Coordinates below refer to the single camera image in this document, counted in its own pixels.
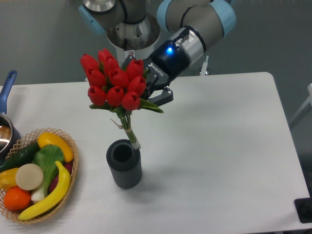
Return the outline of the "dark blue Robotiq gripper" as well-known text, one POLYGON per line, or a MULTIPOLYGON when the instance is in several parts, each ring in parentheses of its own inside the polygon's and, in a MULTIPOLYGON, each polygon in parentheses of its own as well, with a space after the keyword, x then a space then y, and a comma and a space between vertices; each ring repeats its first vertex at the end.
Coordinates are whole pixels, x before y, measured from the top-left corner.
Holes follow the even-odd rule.
MULTIPOLYGON (((154 91, 163 88, 160 95, 150 97, 148 101, 157 106, 173 101, 173 91, 167 86, 198 60, 205 49, 203 38, 194 28, 185 26, 179 29, 143 60, 148 70, 146 91, 143 97, 148 98, 154 91)), ((127 71, 128 67, 133 70, 135 60, 133 55, 128 55, 120 66, 121 70, 127 71)))

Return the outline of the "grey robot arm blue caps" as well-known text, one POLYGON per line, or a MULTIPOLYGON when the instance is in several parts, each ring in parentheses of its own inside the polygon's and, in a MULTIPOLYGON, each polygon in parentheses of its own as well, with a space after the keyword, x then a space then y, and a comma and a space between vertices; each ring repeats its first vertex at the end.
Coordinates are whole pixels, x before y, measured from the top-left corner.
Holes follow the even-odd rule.
POLYGON ((78 11, 91 31, 107 35, 122 67, 143 60, 144 98, 158 106, 173 100, 170 83, 236 24, 228 0, 165 0, 156 15, 144 0, 85 0, 78 11))

